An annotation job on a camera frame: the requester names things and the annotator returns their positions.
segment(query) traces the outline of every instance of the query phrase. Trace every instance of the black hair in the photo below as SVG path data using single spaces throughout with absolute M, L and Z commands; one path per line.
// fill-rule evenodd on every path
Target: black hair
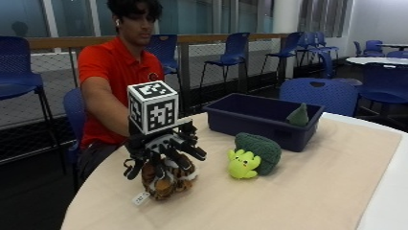
M 131 14 L 144 13 L 144 11 L 138 9 L 138 3 L 146 4 L 148 8 L 148 17 L 152 19 L 152 22 L 158 20 L 160 18 L 163 9 L 158 0 L 108 0 L 107 7 L 111 11 L 111 14 L 122 19 L 123 16 L 128 17 Z

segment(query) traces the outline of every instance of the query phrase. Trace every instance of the robotic hand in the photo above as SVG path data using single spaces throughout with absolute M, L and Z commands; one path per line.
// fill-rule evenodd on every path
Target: robotic hand
M 197 160 L 204 161 L 205 152 L 199 147 L 195 147 L 197 137 L 195 135 L 196 128 L 192 126 L 192 120 L 180 122 L 175 126 L 147 135 L 139 132 L 134 133 L 131 130 L 134 129 L 130 127 L 131 135 L 124 144 L 130 152 L 130 159 L 123 163 L 123 166 L 127 168 L 123 175 L 127 179 L 134 179 L 138 176 L 140 167 L 147 161 L 154 167 L 158 179 L 164 178 L 165 170 L 161 163 L 161 154 L 183 171 L 191 168 L 191 163 L 179 151 L 185 152 Z M 134 166 L 127 164 L 130 161 L 135 162 Z

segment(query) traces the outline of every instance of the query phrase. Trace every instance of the stuffed toy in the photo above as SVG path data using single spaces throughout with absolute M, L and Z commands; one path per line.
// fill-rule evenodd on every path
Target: stuffed toy
M 305 127 L 308 123 L 308 116 L 306 116 L 306 106 L 305 103 L 300 104 L 300 107 L 290 112 L 285 121 L 297 127 Z
M 229 165 L 228 172 L 232 178 L 251 178 L 256 176 L 253 169 L 260 164 L 260 157 L 253 156 L 251 151 L 239 149 L 237 151 L 228 151 Z
M 197 176 L 197 169 L 184 154 L 180 154 L 180 157 L 189 162 L 189 169 L 187 171 L 181 170 L 168 158 L 163 158 L 160 160 L 165 166 L 165 176 L 161 179 L 155 176 L 154 167 L 148 161 L 142 165 L 140 184 L 144 191 L 156 200 L 165 199 L 175 192 L 181 192 L 192 187 L 192 180 Z
M 268 175 L 280 160 L 281 149 L 277 143 L 259 135 L 240 132 L 235 136 L 235 150 L 251 151 L 261 158 L 255 169 L 257 175 Z

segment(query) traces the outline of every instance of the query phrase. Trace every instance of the red shirt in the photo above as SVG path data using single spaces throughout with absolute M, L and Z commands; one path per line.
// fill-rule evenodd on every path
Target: red shirt
M 158 58 L 140 52 L 140 62 L 127 51 L 122 41 L 114 40 L 100 45 L 87 46 L 78 55 L 78 80 L 100 77 L 110 83 L 111 94 L 127 107 L 127 85 L 164 79 Z M 95 117 L 86 113 L 80 147 L 86 148 L 95 140 L 119 145 L 126 137 L 104 128 Z

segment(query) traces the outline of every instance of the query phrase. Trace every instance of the green plush toy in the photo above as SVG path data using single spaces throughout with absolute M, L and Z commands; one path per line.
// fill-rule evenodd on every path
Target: green plush toy
M 235 136 L 235 150 L 251 151 L 261 158 L 255 169 L 257 175 L 268 175 L 280 160 L 281 149 L 277 143 L 259 135 L 240 132 Z
M 232 178 L 252 178 L 256 176 L 253 169 L 260 164 L 260 157 L 253 156 L 251 151 L 244 151 L 243 149 L 237 151 L 228 151 L 229 165 L 228 172 Z
M 305 103 L 300 105 L 298 108 L 290 112 L 289 116 L 286 117 L 286 122 L 297 127 L 305 127 L 308 123 L 308 116 L 306 116 L 306 106 Z

